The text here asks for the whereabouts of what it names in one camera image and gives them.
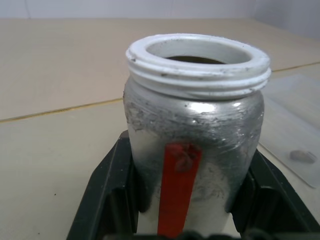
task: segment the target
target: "scratched silver paint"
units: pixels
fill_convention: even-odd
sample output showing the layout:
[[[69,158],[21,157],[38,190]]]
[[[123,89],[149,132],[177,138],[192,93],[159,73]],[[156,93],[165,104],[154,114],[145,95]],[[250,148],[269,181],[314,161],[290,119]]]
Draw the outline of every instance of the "scratched silver paint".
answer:
[[[196,101],[151,92],[130,77],[124,108],[140,176],[139,231],[157,232],[165,144],[187,142],[202,149],[202,159],[184,229],[220,233],[258,144],[261,92],[235,100]]]

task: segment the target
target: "jar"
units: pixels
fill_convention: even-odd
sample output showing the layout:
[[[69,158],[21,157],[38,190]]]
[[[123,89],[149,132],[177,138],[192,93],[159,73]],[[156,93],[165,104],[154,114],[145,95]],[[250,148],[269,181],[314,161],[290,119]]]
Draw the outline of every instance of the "jar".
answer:
[[[138,232],[220,233],[258,145],[269,57],[238,41],[182,33],[140,39],[126,57],[123,103],[139,177]],[[172,149],[180,149],[177,159]],[[181,158],[183,173],[176,168]]]

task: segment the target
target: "black holder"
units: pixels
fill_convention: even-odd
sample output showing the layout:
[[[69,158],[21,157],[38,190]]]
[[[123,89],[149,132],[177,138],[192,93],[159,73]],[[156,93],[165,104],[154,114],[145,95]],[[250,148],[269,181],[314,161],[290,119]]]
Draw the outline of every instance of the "black holder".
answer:
[[[138,226],[138,184],[128,131],[94,170],[67,240],[164,240],[133,235]],[[231,209],[241,239],[320,240],[320,226],[285,176],[258,151]],[[179,240],[200,240],[183,233]],[[212,235],[212,240],[232,237]]]

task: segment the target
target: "small pebble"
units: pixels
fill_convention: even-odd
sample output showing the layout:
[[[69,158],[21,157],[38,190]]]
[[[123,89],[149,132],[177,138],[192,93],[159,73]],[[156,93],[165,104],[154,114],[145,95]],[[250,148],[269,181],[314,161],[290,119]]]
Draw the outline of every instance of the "small pebble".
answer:
[[[302,150],[291,151],[290,159],[293,161],[298,161],[306,164],[314,164],[318,160],[313,153],[309,151],[302,151]]]

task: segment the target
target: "silver jar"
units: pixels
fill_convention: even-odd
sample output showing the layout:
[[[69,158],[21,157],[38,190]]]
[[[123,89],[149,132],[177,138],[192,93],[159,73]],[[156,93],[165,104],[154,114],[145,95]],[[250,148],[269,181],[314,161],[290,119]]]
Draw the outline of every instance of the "silver jar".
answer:
[[[167,144],[190,143],[202,155],[183,230],[220,233],[258,145],[268,56],[198,34],[146,37],[126,56],[123,102],[140,179],[138,231],[157,233]]]

